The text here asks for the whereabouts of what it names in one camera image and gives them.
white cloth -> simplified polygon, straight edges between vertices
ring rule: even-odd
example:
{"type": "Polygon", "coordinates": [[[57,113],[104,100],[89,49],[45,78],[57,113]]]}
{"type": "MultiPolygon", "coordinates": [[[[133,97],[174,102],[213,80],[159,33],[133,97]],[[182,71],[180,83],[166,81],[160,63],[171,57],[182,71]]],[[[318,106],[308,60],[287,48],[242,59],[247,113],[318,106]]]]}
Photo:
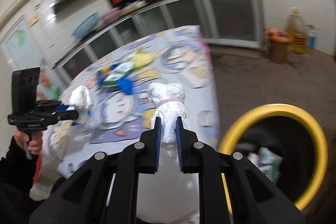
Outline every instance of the white cloth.
{"type": "Polygon", "coordinates": [[[71,93],[69,105],[73,106],[77,111],[91,110],[93,103],[89,90],[80,85],[71,93]]]}
{"type": "MultiPolygon", "coordinates": [[[[181,84],[169,85],[153,82],[147,89],[148,99],[155,105],[162,100],[177,97],[184,101],[185,94],[181,84]]],[[[151,127],[154,128],[155,118],[160,117],[162,123],[161,146],[169,154],[170,158],[177,157],[176,145],[176,120],[181,116],[183,127],[190,128],[190,119],[184,103],[169,101],[160,105],[151,119],[151,127]]]]}

floor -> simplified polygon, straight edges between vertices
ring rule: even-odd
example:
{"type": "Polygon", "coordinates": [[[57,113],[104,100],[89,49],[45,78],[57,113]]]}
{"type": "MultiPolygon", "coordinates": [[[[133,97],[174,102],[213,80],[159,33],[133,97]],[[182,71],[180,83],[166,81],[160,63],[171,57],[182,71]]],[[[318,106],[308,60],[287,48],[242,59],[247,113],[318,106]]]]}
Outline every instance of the floor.
{"type": "Polygon", "coordinates": [[[320,192],[305,210],[312,218],[323,205],[329,189],[335,188],[335,61],[327,54],[311,50],[304,55],[290,53],[288,63],[278,65],[263,57],[227,54],[220,46],[210,48],[221,135],[242,114],[269,103],[298,106],[315,117],[323,128],[329,146],[328,171],[320,192]]]}

pink band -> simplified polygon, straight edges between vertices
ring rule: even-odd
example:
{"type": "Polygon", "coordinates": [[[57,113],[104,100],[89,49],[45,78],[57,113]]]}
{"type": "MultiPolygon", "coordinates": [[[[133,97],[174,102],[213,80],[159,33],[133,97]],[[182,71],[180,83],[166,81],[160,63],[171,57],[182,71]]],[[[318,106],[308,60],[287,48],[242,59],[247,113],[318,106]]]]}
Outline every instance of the pink band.
{"type": "Polygon", "coordinates": [[[171,97],[171,98],[168,98],[168,99],[164,99],[160,102],[158,102],[155,107],[158,108],[160,105],[164,104],[164,103],[167,103],[167,102],[180,102],[182,104],[184,104],[184,100],[181,99],[181,98],[178,98],[178,97],[171,97]]]}

silver bolt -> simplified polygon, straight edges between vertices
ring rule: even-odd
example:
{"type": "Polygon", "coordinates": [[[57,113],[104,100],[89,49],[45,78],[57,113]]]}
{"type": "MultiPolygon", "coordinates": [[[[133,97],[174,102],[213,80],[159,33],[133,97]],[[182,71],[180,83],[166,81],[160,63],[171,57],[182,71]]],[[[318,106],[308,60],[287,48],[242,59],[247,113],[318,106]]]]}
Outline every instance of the silver bolt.
{"type": "Polygon", "coordinates": [[[145,147],[145,144],[142,143],[142,142],[137,142],[137,143],[134,144],[134,147],[135,147],[136,149],[142,149],[142,148],[145,147]]]}
{"type": "Polygon", "coordinates": [[[234,152],[232,155],[236,160],[241,160],[243,158],[243,154],[240,152],[234,152]]]}
{"type": "Polygon", "coordinates": [[[194,143],[194,148],[201,149],[204,147],[204,144],[201,142],[196,142],[194,143]]]}
{"type": "Polygon", "coordinates": [[[105,158],[105,153],[104,152],[97,152],[97,153],[95,153],[94,158],[96,160],[102,160],[103,158],[105,158]]]}

human hand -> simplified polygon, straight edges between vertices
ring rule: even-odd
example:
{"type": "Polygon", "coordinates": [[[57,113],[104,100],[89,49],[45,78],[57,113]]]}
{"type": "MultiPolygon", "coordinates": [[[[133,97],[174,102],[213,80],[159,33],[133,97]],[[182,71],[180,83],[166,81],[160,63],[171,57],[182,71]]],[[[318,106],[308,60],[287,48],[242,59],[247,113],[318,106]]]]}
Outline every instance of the human hand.
{"type": "MultiPolygon", "coordinates": [[[[14,129],[13,134],[14,134],[14,139],[17,145],[21,149],[24,149],[23,143],[29,142],[29,136],[26,133],[19,131],[17,128],[14,129]]],[[[38,155],[41,152],[42,150],[42,131],[35,131],[33,133],[33,139],[28,144],[28,150],[33,155],[38,155]]]]}

